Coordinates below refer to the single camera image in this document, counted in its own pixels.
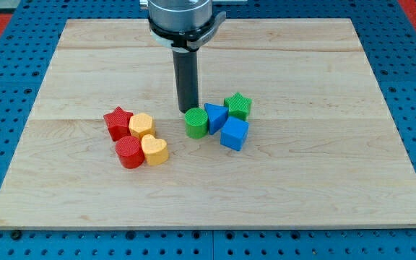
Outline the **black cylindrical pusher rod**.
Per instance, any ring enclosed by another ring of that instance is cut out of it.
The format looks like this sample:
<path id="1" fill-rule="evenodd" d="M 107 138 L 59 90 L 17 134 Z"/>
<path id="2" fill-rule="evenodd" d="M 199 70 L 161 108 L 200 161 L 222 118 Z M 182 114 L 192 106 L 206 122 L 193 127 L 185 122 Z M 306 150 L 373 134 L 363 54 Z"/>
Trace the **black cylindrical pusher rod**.
<path id="1" fill-rule="evenodd" d="M 199 106 L 196 52 L 173 52 L 175 83 L 179 111 L 185 113 Z"/>

